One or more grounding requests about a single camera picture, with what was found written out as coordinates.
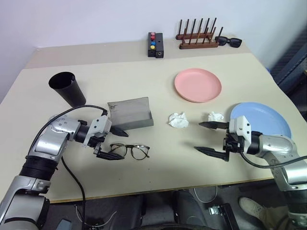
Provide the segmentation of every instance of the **person's leg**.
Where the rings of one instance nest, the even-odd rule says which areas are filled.
[[[249,215],[259,219],[267,230],[275,229],[280,221],[281,225],[279,230],[284,230],[287,223],[287,207],[263,207],[256,201],[247,197],[241,197],[239,199],[240,207]]]

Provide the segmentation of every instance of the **wooden peg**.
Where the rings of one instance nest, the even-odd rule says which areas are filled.
[[[206,28],[206,30],[205,30],[205,35],[204,35],[204,37],[203,37],[203,41],[202,41],[202,43],[204,44],[204,42],[205,42],[205,39],[206,39],[206,36],[207,36],[207,33],[208,33],[208,27]]]
[[[182,37],[183,40],[186,39],[186,35],[187,35],[187,29],[185,28],[184,29],[184,34],[183,34],[183,37]]]
[[[220,30],[220,32],[219,32],[219,35],[217,36],[217,40],[218,40],[219,37],[221,36],[222,30],[223,30],[223,27],[221,28],[221,30]]]
[[[208,21],[207,21],[207,24],[206,24],[205,29],[204,29],[204,31],[203,31],[203,34],[205,34],[205,33],[206,33],[206,29],[207,29],[207,27],[208,27],[209,20],[210,20],[210,18],[208,18]]]
[[[211,40],[212,40],[212,38],[213,38],[213,36],[214,36],[215,29],[216,29],[216,27],[213,29],[213,33],[211,34],[211,37],[210,37],[210,39],[209,39],[209,43],[211,43]]]
[[[211,31],[210,31],[211,34],[212,34],[212,30],[214,28],[215,22],[216,22],[216,18],[214,19],[214,22],[213,22],[213,25],[212,25],[212,28],[211,28]]]
[[[202,20],[203,20],[203,18],[201,19],[201,23],[200,23],[200,26],[199,26],[198,30],[200,30],[200,29],[201,29]]]
[[[179,25],[179,32],[178,32],[178,34],[180,34],[180,32],[181,32],[181,24],[182,24],[182,19],[180,20],[180,25]]]
[[[191,44],[191,39],[192,39],[193,31],[194,31],[195,22],[196,22],[196,18],[194,19],[194,22],[193,22],[192,31],[191,31],[190,40],[189,40],[189,45]]]
[[[198,39],[199,39],[199,37],[200,37],[200,34],[201,34],[201,27],[198,28],[198,33],[197,33],[197,38],[196,38],[195,44],[197,44]]]
[[[186,26],[187,32],[188,32],[188,26],[189,26],[189,19],[187,20],[187,26]]]

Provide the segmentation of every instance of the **black cable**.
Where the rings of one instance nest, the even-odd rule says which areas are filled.
[[[283,224],[284,220],[288,218],[288,214],[284,215],[283,217],[280,218],[280,220],[277,222],[276,227],[274,230],[278,230],[280,226]]]
[[[33,148],[33,146],[35,145],[36,141],[38,140],[38,138],[42,134],[42,132],[45,130],[45,128],[48,127],[48,125],[50,125],[53,121],[55,121],[59,117],[69,113],[70,111],[75,110],[75,109],[79,109],[79,108],[83,108],[83,107],[92,107],[92,108],[101,109],[103,111],[102,114],[105,114],[105,115],[107,114],[107,110],[105,110],[103,107],[99,107],[99,106],[96,106],[96,105],[90,105],[90,104],[80,105],[80,106],[68,109],[68,110],[64,111],[63,113],[60,113],[59,115],[56,115],[54,118],[50,119],[46,124],[44,124],[44,126],[39,130],[39,132],[35,136],[34,140],[32,141],[32,144],[31,144],[31,147],[29,149],[29,152],[31,151],[31,149]]]
[[[73,179],[77,182],[78,186],[81,189],[81,192],[82,192],[82,215],[81,215],[81,217],[82,217],[82,230],[85,230],[85,192],[84,192],[84,189],[83,189],[80,181],[77,179],[77,177],[72,173],[72,171],[69,169],[69,167],[65,163],[63,157],[61,157],[61,160],[63,162],[65,169],[69,172],[69,174],[73,177]]]
[[[280,163],[280,164],[273,164],[273,165],[260,165],[260,164],[255,164],[254,162],[251,162],[245,155],[244,153],[240,152],[240,155],[242,156],[242,158],[249,164],[251,164],[252,166],[255,166],[257,168],[261,168],[261,169],[272,169],[272,168],[277,168],[277,167],[283,167],[286,166],[288,164],[293,164],[295,162],[301,161],[301,160],[305,160],[307,159],[307,156],[304,157],[299,157],[299,158],[295,158],[291,161],[286,161],[284,163]]]

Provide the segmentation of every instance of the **black cylinder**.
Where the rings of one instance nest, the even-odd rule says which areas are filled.
[[[89,126],[80,125],[80,128],[75,136],[75,141],[83,143],[89,129]]]
[[[49,86],[58,92],[71,107],[84,105],[86,103],[86,99],[73,73],[61,72],[54,75],[49,80]]]
[[[248,154],[252,154],[255,155],[257,153],[259,153],[259,136],[257,135],[251,135],[251,144],[248,148]]]
[[[58,163],[56,161],[38,157],[26,156],[26,162],[20,171],[20,176],[28,176],[50,181]]]

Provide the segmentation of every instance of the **eyeglasses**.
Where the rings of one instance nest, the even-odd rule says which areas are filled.
[[[242,40],[239,38],[228,39],[227,37],[223,37],[223,36],[217,36],[215,37],[215,40],[219,43],[219,46],[225,46],[226,43],[229,43],[229,45],[234,48],[240,47],[242,43]]]
[[[131,155],[136,160],[143,160],[148,156],[149,147],[145,145],[124,145],[120,143],[111,144],[111,150],[109,153],[115,153],[122,157],[125,157],[127,154],[128,148],[131,149]]]

